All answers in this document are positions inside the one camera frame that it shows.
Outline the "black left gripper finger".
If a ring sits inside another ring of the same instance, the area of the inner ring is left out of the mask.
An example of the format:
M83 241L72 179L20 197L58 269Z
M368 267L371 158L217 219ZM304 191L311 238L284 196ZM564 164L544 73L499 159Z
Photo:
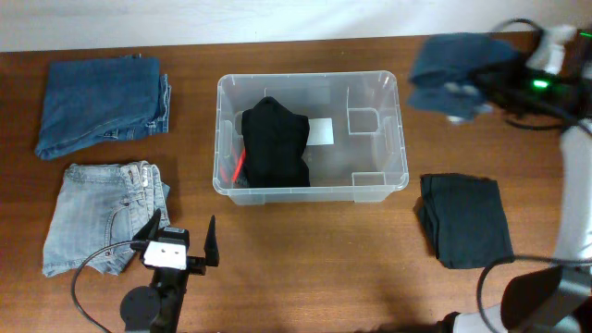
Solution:
M133 236L134 241L152 241L158 230L161 220L161 209L158 208L148 222Z
M204 254L205 254L205 264L211 267L218 267L219 266L219 250L217 246L216 240L216 217L211 216L208 230L206 234L206 238L204 241Z

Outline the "blue denim shirt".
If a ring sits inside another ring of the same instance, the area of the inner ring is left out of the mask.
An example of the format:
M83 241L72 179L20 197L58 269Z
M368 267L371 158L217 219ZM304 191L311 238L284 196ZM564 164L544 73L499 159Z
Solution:
M484 94L470 79L478 68L512 60L518 52L507 42L480 33L450 33L426 40L413 64L408 105L448 117L452 123L472 121L487 113Z

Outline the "black garment with red stripe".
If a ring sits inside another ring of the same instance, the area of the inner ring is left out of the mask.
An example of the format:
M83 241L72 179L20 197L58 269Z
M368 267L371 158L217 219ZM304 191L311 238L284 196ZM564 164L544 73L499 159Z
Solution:
M289 111L268 96L241 114L243 151L219 169L219 181L241 188L309 187L302 159L310 133L309 118Z

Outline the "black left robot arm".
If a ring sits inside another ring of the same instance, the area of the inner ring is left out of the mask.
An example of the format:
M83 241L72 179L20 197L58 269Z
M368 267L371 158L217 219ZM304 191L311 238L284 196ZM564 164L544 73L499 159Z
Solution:
M144 267L153 271L149 285L129 291L119 311L127 332L175 332L191 275L203 276L208 267L219 265L216 218L211 217L204 256L190 256L190 232L183 228L160 227L156 210L134 236L132 250Z

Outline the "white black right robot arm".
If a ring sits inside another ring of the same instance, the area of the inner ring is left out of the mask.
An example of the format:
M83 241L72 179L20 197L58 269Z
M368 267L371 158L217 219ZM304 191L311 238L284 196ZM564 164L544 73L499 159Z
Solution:
M565 280L543 300L521 305L515 301L481 307L476 313L450 314L452 333L466 332L583 332L591 318L585 307L591 282L591 117L561 135L564 184L561 226L555 253L544 261Z

